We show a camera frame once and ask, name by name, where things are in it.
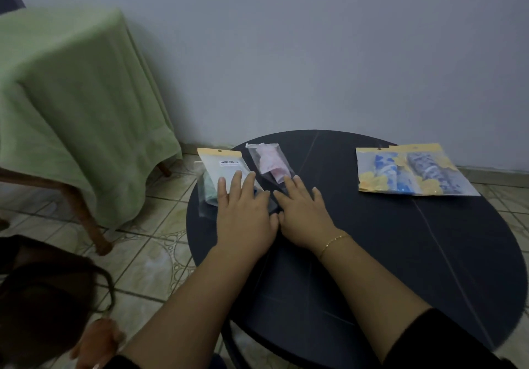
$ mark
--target green towel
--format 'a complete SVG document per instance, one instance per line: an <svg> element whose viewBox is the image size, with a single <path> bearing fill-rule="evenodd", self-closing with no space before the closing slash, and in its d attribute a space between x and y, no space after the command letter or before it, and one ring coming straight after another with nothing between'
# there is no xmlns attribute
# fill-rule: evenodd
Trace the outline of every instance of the green towel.
<svg viewBox="0 0 529 369"><path fill-rule="evenodd" d="M105 227L134 218L156 164L182 157L122 13L0 16L0 167L73 185Z"/></svg>

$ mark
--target forearm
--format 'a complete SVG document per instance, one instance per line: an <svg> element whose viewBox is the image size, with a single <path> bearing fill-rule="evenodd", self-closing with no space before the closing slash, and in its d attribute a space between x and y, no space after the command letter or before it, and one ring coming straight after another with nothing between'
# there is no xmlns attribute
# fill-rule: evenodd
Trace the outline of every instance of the forearm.
<svg viewBox="0 0 529 369"><path fill-rule="evenodd" d="M207 367L230 307L255 261L214 247L122 354L142 369Z"/></svg>
<svg viewBox="0 0 529 369"><path fill-rule="evenodd" d="M337 230L336 235L343 233ZM340 287L380 361L404 330L430 308L351 237L329 245L322 263Z"/></svg>

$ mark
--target barcode label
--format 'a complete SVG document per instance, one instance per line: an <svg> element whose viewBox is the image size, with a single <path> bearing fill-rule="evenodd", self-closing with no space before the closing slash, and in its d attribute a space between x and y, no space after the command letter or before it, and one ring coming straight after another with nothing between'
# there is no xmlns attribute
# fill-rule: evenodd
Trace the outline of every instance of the barcode label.
<svg viewBox="0 0 529 369"><path fill-rule="evenodd" d="M240 166L241 163L237 160L221 160L219 162L221 166Z"/></svg>

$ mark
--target table top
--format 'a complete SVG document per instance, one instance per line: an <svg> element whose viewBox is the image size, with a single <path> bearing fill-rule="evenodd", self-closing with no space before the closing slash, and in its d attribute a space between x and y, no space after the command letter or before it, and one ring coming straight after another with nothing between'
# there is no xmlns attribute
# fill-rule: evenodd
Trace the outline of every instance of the table top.
<svg viewBox="0 0 529 369"><path fill-rule="evenodd" d="M261 142L281 145L307 188L321 190L337 227L488 348L499 346L515 328L527 295L525 263L512 232L485 198L359 192L355 148L393 145L368 136L305 130L248 141ZM234 149L255 170L244 145ZM200 264L216 243L216 226L198 215L197 187L189 200L187 233ZM379 366L333 279L317 258L281 233L256 265L230 318L303 367Z"/></svg>

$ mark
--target left hand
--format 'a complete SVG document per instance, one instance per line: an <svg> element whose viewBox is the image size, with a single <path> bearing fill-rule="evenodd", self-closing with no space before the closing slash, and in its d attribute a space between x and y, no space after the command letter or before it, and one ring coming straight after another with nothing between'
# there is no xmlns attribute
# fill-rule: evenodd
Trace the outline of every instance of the left hand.
<svg viewBox="0 0 529 369"><path fill-rule="evenodd" d="M277 213L268 216L269 191L253 197L255 173L251 172L241 187L242 172L233 176L230 194L226 179L218 179L217 248L255 261L264 255L276 238Z"/></svg>

